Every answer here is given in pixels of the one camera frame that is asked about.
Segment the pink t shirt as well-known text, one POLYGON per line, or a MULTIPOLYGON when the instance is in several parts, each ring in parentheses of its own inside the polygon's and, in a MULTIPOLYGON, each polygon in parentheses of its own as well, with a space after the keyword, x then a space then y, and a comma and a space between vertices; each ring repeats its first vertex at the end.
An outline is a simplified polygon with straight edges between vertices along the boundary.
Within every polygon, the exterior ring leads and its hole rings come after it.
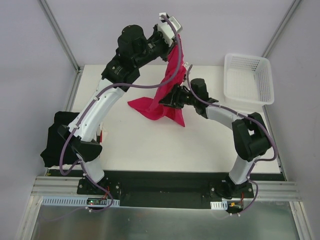
POLYGON ((156 90, 154 97, 140 97, 128 101, 127 104, 149 120, 157 121, 163 117, 167 117, 184 127, 185 122, 182 110, 180 108, 172 108, 165 104, 161 104, 161 101, 172 100, 174 91, 183 83, 185 73, 186 68, 184 67, 183 51, 179 50, 178 46, 175 46, 168 55, 167 67, 161 82, 164 83, 174 75, 173 80, 168 84, 159 87, 156 90))

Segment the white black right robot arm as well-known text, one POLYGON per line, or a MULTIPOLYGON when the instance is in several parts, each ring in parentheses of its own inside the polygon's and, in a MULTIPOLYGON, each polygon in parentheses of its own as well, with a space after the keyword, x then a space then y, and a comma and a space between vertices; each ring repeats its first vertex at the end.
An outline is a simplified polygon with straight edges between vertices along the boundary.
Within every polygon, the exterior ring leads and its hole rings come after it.
POLYGON ((209 97, 205 80, 195 78, 190 81, 189 88, 175 84, 172 90, 160 99, 159 104, 172 109, 182 109, 185 105, 193 106, 198 115, 232 130, 237 157, 225 180, 214 187, 217 196, 232 199, 242 193, 249 183, 255 161, 263 156, 272 144, 261 128, 266 126, 259 113, 254 112, 248 118, 240 117, 222 107, 211 105, 217 102, 218 100, 209 97))

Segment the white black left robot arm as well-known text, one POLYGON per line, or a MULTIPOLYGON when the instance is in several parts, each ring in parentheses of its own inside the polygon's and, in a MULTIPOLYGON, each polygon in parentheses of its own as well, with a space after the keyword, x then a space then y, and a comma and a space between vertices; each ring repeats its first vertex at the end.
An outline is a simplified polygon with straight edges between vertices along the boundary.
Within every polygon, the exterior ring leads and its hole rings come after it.
POLYGON ((140 77, 139 69, 156 58, 167 61, 174 47, 178 49, 178 60, 182 59, 181 27, 173 23, 156 24, 149 38, 139 25, 126 26, 117 39, 115 56, 106 65, 98 86, 79 115, 68 125, 58 128, 64 144, 59 165, 67 147, 79 158, 81 168, 89 180, 88 188, 99 195, 105 191, 105 173, 99 160, 103 147, 95 140, 95 134, 112 106, 128 91, 140 77))

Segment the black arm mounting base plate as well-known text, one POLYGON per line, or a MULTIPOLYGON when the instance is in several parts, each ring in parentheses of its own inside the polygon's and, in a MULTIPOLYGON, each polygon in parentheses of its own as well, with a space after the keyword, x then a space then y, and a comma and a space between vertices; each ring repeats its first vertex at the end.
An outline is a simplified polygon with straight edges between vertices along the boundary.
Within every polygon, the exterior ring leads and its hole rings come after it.
POLYGON ((254 197, 251 183, 231 187, 226 172, 158 172, 106 170, 104 178, 93 185, 82 170, 72 170, 79 177, 76 192, 97 197, 109 191, 107 200, 121 207, 209 209, 223 199, 241 201, 254 197))

